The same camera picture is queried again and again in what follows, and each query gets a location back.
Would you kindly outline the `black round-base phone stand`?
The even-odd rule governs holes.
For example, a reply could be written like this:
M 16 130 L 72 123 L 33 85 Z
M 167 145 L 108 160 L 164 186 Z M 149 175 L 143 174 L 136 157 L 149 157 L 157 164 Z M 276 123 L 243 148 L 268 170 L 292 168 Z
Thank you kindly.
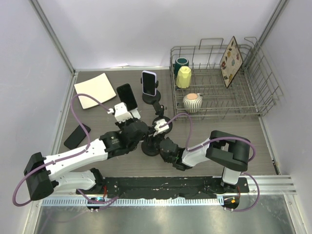
M 154 102 L 153 103 L 153 107 L 154 107 L 154 110 L 155 110 L 155 114 L 157 115 L 157 117 L 152 122 L 153 134 L 155 132 L 154 127 L 156 125 L 156 121 L 160 120 L 162 118 L 165 119 L 167 121 L 167 123 L 169 124 L 169 126 L 170 126 L 169 132 L 170 132 L 172 130 L 172 128 L 173 128 L 173 124 L 169 123 L 170 119 L 164 115 L 164 111 L 165 111 L 166 108 L 163 105 L 161 105 L 159 102 Z

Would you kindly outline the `black phone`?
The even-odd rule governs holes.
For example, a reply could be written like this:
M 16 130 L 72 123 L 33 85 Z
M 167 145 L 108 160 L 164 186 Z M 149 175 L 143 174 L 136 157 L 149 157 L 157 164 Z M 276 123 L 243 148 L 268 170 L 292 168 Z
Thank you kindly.
M 117 93 L 120 101 L 125 103 L 128 111 L 137 108 L 137 102 L 130 84 L 126 83 L 117 87 Z
M 86 138 L 86 133 L 79 125 L 65 140 L 64 146 L 67 147 L 69 150 L 77 148 L 80 143 Z

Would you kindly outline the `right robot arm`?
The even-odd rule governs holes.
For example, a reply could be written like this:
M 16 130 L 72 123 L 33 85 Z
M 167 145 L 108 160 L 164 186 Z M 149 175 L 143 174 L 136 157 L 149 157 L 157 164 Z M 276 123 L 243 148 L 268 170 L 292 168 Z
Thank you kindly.
M 222 193 L 235 193 L 239 176 L 247 171 L 248 163 L 255 157 L 255 148 L 246 138 L 214 130 L 206 141 L 191 148 L 181 148 L 166 138 L 160 142 L 159 153 L 164 162 L 180 171 L 209 160 L 223 166 L 217 188 Z

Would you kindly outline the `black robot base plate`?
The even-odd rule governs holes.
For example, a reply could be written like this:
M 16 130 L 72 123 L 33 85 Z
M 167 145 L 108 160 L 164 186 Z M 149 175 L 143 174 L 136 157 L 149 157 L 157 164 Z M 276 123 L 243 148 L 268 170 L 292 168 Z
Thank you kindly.
M 84 190 L 86 195 L 118 196 L 124 199 L 185 199 L 215 198 L 217 195 L 250 191 L 247 179 L 241 177 L 237 185 L 225 185 L 220 177 L 106 177 L 94 189 Z

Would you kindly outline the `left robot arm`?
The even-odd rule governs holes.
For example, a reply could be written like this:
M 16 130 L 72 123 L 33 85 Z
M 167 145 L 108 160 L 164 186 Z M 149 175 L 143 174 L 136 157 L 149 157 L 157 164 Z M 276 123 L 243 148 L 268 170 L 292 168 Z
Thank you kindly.
M 119 124 L 119 128 L 119 131 L 107 132 L 89 145 L 64 153 L 51 156 L 33 154 L 24 170 L 31 201 L 44 199 L 56 191 L 81 190 L 88 195 L 100 194 L 105 181 L 98 169 L 75 170 L 128 154 L 136 149 L 149 130 L 147 124 L 137 118 Z

